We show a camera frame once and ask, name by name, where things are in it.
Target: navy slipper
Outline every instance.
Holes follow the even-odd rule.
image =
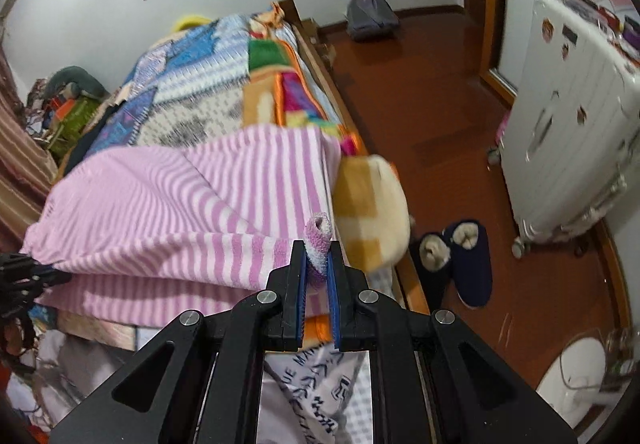
[[[451,249],[451,274],[460,301],[470,309],[484,307],[494,283],[486,229],[470,219],[450,225],[443,235]]]
[[[444,292],[451,279],[450,249],[441,233],[426,233],[409,244],[409,254],[429,309],[434,312],[442,305]]]

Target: wooden floor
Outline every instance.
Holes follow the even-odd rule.
[[[479,82],[481,30],[463,15],[406,18],[395,39],[366,44],[345,33],[334,78],[371,153],[398,168],[418,233],[476,218],[490,239],[494,289],[484,309],[465,308],[451,283],[453,310],[532,386],[567,341],[613,328],[602,264],[591,249],[539,247],[511,255],[516,230],[499,167],[485,150],[506,108]]]

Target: striped curtain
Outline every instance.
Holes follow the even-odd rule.
[[[56,174],[50,154],[19,123],[22,103],[0,47],[0,252],[17,251],[40,217]]]

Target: gray backpack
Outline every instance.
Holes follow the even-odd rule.
[[[352,40],[384,36],[400,25],[386,0],[351,0],[347,8],[347,33]]]

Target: pink striped towel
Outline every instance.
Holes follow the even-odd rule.
[[[41,303],[161,327],[264,288],[314,213],[331,219],[340,146],[316,127],[256,125],[194,148],[126,147],[80,164],[22,252],[77,276]],[[306,315],[326,312],[309,291]]]

